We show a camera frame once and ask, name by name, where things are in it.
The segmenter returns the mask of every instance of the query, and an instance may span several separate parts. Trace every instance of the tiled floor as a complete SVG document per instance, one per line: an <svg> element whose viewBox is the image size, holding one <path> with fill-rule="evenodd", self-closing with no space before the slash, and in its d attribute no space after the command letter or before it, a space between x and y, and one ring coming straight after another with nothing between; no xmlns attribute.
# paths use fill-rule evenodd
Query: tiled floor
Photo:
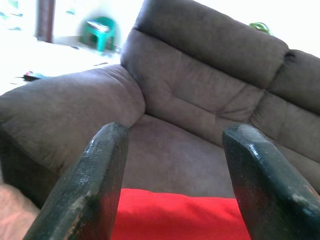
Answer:
<svg viewBox="0 0 320 240"><path fill-rule="evenodd" d="M9 39L0 42L0 95L23 86L21 78L33 71L48 77L76 73L105 65L120 63L118 53L106 50L100 53L94 46L80 42L68 45L50 44L29 37L24 45Z"/></svg>

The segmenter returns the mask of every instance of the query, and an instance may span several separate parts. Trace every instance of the red cushion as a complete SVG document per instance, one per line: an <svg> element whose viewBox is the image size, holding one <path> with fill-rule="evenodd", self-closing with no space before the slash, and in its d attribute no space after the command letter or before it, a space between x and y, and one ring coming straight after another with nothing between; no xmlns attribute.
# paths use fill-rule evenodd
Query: red cushion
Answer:
<svg viewBox="0 0 320 240"><path fill-rule="evenodd" d="M236 199L123 189L112 240L250 240Z"/></svg>

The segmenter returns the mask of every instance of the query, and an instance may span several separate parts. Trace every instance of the green plastic stool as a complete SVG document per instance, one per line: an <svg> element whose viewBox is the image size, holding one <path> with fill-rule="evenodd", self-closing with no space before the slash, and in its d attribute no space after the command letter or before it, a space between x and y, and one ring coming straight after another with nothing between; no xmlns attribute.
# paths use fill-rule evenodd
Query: green plastic stool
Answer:
<svg viewBox="0 0 320 240"><path fill-rule="evenodd" d="M86 25L84 27L83 36L81 37L81 42L86 44L86 43L88 43L88 36L95 35L97 38L96 49L99 52L104 52L105 48L106 48L106 43L107 43L108 39L111 38L110 50L114 50L115 49L115 45L114 45L115 22L112 19L105 17L105 16L100 16L96 19L93 19L93 21L100 23L101 25L109 27L109 31L108 32L99 31L98 29L95 29L92 26L90 26L88 23L86 23Z"/></svg>

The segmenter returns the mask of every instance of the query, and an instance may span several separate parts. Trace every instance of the sofa backrest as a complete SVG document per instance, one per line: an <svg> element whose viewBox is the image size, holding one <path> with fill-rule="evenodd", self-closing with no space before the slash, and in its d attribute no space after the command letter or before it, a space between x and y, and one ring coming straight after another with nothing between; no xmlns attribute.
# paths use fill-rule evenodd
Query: sofa backrest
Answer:
<svg viewBox="0 0 320 240"><path fill-rule="evenodd" d="M320 192L320 59L192 0L146 0L121 56L146 113L222 145L250 123Z"/></svg>

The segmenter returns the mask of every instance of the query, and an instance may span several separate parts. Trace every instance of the sofa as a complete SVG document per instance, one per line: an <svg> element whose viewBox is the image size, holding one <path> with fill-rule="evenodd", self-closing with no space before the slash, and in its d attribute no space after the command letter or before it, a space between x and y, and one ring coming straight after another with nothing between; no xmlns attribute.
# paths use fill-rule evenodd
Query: sofa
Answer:
<svg viewBox="0 0 320 240"><path fill-rule="evenodd" d="M124 188L233 198L221 136L247 123L320 192L320 59L192 0L145 0L121 64L2 95L4 182L41 207L112 122L129 128Z"/></svg>

